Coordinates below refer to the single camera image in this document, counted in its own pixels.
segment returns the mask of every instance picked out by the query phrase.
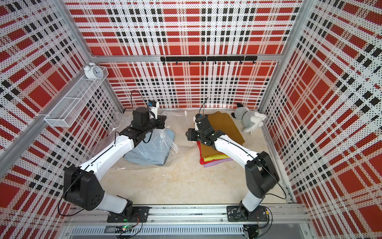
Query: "plastic bag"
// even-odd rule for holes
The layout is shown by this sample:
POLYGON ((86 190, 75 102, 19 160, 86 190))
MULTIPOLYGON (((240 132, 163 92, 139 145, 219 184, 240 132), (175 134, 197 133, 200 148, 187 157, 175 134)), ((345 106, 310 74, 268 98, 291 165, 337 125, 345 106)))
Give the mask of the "plastic bag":
POLYGON ((128 127, 131 124, 132 117, 126 117, 124 114, 113 111, 110 113, 110 117, 112 121, 110 122, 108 128, 110 129, 110 132, 107 136, 105 136, 102 140, 98 141, 91 149, 91 156, 90 158, 86 159, 89 160, 95 155, 97 155, 99 152, 101 152, 104 148, 106 148, 108 145, 110 145, 115 138, 118 136, 118 132, 121 132, 124 128, 128 127))
MULTIPOLYGON (((185 153, 195 147, 192 142, 187 141, 185 136, 190 125, 184 111, 159 112, 158 114, 167 116, 165 129, 153 130, 150 140, 151 133, 148 133, 145 138, 145 142, 148 143, 142 141, 133 150, 127 152, 126 154, 130 156, 131 160, 128 161, 122 157, 114 164, 113 169, 135 170, 166 167, 181 158, 177 157, 179 153, 185 153)), ((130 125, 133 116, 131 111, 124 114, 113 112, 112 118, 113 121, 109 125, 110 133, 92 148, 92 156, 110 145, 119 135, 118 132, 130 125)))

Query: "clock face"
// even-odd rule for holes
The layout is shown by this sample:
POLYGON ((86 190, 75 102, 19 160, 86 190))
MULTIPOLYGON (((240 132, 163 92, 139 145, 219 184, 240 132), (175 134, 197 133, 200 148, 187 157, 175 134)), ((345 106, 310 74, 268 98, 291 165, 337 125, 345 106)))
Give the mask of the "clock face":
POLYGON ((99 67, 93 67, 93 74, 98 78, 102 74, 102 70, 99 67))

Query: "wire basket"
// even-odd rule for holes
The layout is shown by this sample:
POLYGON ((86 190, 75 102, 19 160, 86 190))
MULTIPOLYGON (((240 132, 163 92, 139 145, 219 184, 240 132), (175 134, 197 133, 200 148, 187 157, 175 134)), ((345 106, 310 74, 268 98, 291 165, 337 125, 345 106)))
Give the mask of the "wire basket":
POLYGON ((92 95, 109 75, 106 67, 102 69, 103 77, 96 80, 87 79, 85 75, 69 90, 58 104, 45 116, 45 121, 53 127, 71 127, 92 95))

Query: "stack of folded cloths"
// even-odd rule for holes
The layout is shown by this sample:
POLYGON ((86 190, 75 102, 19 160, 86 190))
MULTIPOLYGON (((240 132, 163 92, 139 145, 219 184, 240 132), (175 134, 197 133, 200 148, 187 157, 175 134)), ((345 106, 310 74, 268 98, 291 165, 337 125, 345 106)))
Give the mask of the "stack of folded cloths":
MULTIPOLYGON (((229 114, 218 111, 214 114, 208 115, 208 120, 215 131, 221 130, 232 140, 241 145, 244 144, 245 141, 229 114)), ((216 151, 212 147, 200 144, 200 142, 197 143, 197 146, 200 151, 200 164, 204 167, 209 167, 232 160, 228 155, 216 151)))

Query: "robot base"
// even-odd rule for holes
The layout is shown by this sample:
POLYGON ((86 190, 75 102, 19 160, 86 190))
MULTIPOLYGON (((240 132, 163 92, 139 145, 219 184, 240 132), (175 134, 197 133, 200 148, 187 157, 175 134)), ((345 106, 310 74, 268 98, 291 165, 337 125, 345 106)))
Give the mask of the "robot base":
POLYGON ((249 213, 250 216, 244 219, 244 214, 242 213, 242 208, 239 206, 227 206, 227 218, 229 222, 233 221, 250 221, 250 222, 267 222, 267 212, 264 207, 258 207, 253 212, 249 213))
MULTIPOLYGON (((141 222, 147 222, 147 217, 149 215, 149 207, 148 206, 134 206, 133 207, 133 212, 132 215, 134 214, 139 214, 140 221, 141 222)), ((108 223, 125 223, 125 219, 129 220, 131 216, 123 216, 120 214, 116 214, 113 212, 109 212, 109 216, 107 217, 107 222, 108 223)), ((129 223, 136 223, 138 221, 138 218, 134 216, 129 220, 129 223)))

